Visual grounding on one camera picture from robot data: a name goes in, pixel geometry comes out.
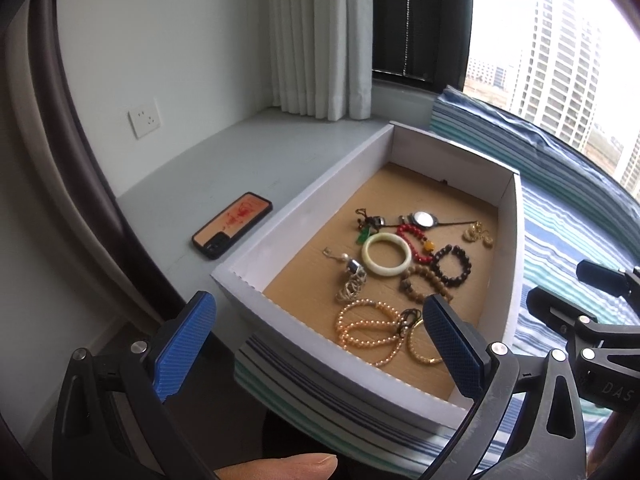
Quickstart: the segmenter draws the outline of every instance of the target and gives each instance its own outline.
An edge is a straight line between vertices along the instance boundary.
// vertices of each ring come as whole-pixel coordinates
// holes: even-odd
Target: blue gripper pad
[[[177,319],[179,322],[171,339],[153,362],[153,386],[159,399],[176,394],[200,348],[216,322],[216,300],[208,292],[198,292],[191,298]]]
[[[478,400],[482,396],[485,372],[488,372],[485,368],[490,365],[482,336],[473,333],[476,330],[464,323],[439,294],[424,300],[422,318],[460,393]]]
[[[615,297],[624,296],[629,292],[629,284],[622,272],[607,269],[589,260],[583,260],[575,267],[575,275],[580,282]]]

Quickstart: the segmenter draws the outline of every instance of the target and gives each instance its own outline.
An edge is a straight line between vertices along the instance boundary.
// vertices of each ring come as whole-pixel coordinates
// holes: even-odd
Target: red bead bracelet
[[[423,247],[425,251],[427,252],[433,251],[435,247],[434,243],[427,239],[427,237],[424,235],[424,233],[419,227],[413,224],[402,224],[402,225],[399,225],[398,228],[396,229],[396,234],[399,237],[401,237],[402,240],[404,240],[409,244],[409,247],[411,248],[412,257],[414,258],[414,261],[416,263],[423,264],[423,265],[431,263],[431,261],[433,260],[433,257],[431,255],[422,256],[421,254],[418,254],[418,251],[415,249],[414,245],[406,237],[406,234],[414,235],[416,238],[418,238],[418,240],[423,242],[424,244]]]

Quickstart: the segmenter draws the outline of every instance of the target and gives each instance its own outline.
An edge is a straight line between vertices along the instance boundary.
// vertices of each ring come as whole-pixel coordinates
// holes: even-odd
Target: striped fabric
[[[522,165],[516,162],[520,157],[526,158],[522,154],[526,149],[518,150],[504,139],[489,142],[485,136],[491,136],[498,128],[492,126],[488,131],[487,126],[474,123],[469,111],[458,113],[459,110],[462,109],[443,99],[434,108],[436,132],[497,158],[511,150],[512,158],[502,160],[522,170]],[[472,137],[469,142],[463,135],[465,132]],[[492,148],[494,142],[500,143],[499,149]],[[631,268],[631,251],[620,247],[612,229],[604,229],[587,219],[585,211],[590,207],[584,202],[585,195],[580,203],[574,197],[567,204],[558,197],[557,190],[552,194],[540,186],[548,184],[550,173],[532,182],[527,177],[533,173],[532,167],[522,171],[525,268],[513,351],[542,356],[551,348],[564,348],[565,342],[526,310],[526,295],[536,285],[591,310],[601,322],[638,324],[638,318],[624,301],[575,279],[575,266],[585,258],[613,268]],[[575,177],[567,179],[571,183],[567,182],[565,189],[577,185]],[[409,478],[418,478],[447,442],[445,436],[393,420],[359,402],[261,333],[252,336],[236,353],[236,380],[270,410],[314,439],[356,460]],[[515,396],[481,468],[498,460],[521,405],[522,396]],[[588,402],[582,407],[588,446],[592,446],[608,412]]]
[[[573,206],[640,260],[640,205],[561,140],[453,88],[436,100],[430,129],[517,168],[524,179]]]

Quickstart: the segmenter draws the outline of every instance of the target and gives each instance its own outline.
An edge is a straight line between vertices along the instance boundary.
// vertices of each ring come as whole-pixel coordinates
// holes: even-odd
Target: windowsill
[[[371,113],[428,130],[438,94],[398,83],[373,80]]]
[[[198,290],[215,296],[213,332],[235,351],[254,327],[210,276],[233,249],[207,260],[191,245],[191,236],[247,191],[271,200],[278,211],[386,122],[330,123],[268,108],[176,156],[121,195],[118,204],[185,301]]]

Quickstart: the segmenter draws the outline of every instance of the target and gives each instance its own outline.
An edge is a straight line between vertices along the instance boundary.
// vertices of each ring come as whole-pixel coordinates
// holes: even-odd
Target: electrical outlet
[[[155,101],[131,108],[129,110],[129,120],[137,138],[145,136],[161,126],[160,114]]]

